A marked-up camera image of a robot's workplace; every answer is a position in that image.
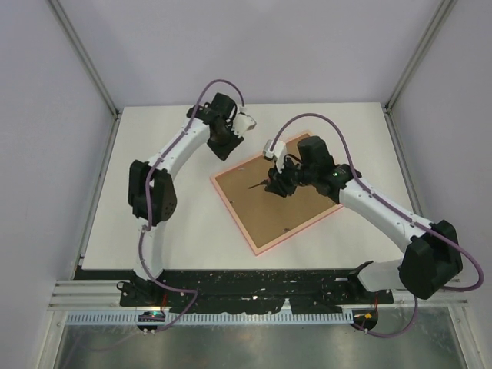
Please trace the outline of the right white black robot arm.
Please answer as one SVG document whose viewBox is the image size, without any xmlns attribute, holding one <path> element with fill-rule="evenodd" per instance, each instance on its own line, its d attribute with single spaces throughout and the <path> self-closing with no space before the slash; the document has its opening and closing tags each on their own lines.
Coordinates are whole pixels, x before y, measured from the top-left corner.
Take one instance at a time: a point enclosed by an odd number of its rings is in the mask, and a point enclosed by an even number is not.
<svg viewBox="0 0 492 369">
<path fill-rule="evenodd" d="M 386 289 L 404 289 L 427 300 L 462 272 L 460 252 L 448 244 L 457 241 L 449 222 L 433 223 L 380 196 L 360 172 L 335 163 L 318 136 L 301 139 L 297 148 L 299 154 L 290 155 L 284 142 L 267 142 L 263 155 L 273 165 L 265 190 L 286 198 L 298 187 L 311 186 L 369 221 L 403 254 L 393 261 L 366 261 L 351 271 L 347 292 L 353 301 L 364 303 Z"/>
</svg>

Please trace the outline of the red handled screwdriver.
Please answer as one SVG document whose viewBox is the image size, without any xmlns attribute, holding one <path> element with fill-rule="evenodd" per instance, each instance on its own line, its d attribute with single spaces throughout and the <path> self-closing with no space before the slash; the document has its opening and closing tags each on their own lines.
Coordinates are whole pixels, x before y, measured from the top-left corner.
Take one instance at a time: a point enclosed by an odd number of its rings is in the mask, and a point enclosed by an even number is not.
<svg viewBox="0 0 492 369">
<path fill-rule="evenodd" d="M 248 187 L 248 189 L 252 189 L 252 188 L 256 188 L 256 187 L 259 187 L 259 186 L 266 186 L 269 184 L 269 180 L 268 179 L 264 179 L 263 181 L 257 183 L 257 184 L 253 184 L 252 186 Z"/>
</svg>

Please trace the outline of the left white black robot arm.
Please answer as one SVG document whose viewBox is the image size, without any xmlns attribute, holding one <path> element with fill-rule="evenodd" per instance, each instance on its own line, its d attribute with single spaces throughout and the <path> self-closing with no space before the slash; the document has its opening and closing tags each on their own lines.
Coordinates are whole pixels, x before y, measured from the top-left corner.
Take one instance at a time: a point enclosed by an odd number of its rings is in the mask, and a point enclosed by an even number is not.
<svg viewBox="0 0 492 369">
<path fill-rule="evenodd" d="M 174 180 L 181 167 L 202 145 L 225 160 L 255 126 L 244 105 L 217 93 L 212 101 L 191 107 L 178 133 L 147 161 L 135 160 L 129 168 L 128 204 L 141 221 L 138 259 L 134 275 L 122 294 L 135 304 L 155 306 L 164 297 L 164 287 L 155 281 L 162 271 L 162 246 L 158 239 L 174 214 L 178 199 Z"/>
</svg>

